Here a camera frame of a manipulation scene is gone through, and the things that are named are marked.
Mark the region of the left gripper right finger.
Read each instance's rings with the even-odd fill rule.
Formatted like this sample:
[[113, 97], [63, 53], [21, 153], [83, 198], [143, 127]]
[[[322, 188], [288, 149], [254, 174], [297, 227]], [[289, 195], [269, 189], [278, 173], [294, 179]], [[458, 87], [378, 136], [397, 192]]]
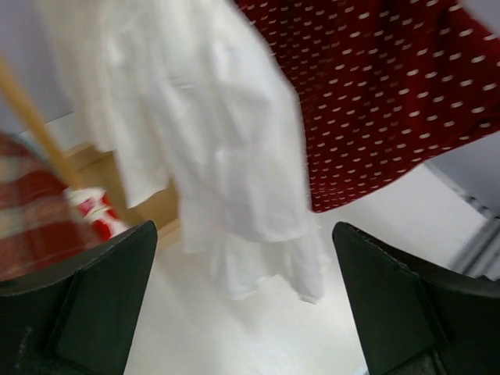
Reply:
[[370, 374], [499, 372], [499, 282], [469, 277], [346, 222], [332, 239]]

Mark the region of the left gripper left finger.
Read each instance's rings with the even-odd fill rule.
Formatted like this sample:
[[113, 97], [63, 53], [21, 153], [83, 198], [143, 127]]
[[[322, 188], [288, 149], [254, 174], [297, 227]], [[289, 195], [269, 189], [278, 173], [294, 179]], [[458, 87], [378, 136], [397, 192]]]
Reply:
[[152, 270], [152, 221], [1, 283], [3, 374], [122, 374]]

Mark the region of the red plaid garment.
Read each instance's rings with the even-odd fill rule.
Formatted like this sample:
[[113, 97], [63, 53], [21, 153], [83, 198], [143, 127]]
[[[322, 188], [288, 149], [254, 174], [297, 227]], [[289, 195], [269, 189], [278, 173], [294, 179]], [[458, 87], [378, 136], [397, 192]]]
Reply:
[[65, 190], [39, 156], [1, 134], [1, 280], [44, 269], [102, 242]]

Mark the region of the white red poppy skirt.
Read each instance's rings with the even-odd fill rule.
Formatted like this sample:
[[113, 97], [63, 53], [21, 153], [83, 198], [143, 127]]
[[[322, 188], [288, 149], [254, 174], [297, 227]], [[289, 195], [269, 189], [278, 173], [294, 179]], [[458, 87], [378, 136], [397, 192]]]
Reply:
[[88, 187], [74, 190], [68, 187], [64, 194], [101, 240], [108, 241], [129, 229], [118, 217], [103, 188]]

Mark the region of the dark red dotted garment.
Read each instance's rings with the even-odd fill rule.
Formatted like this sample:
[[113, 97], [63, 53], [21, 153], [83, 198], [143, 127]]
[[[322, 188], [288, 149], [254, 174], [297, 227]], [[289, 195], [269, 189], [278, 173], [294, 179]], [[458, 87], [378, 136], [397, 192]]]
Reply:
[[499, 129], [499, 39], [457, 1], [239, 1], [298, 93], [315, 213]]

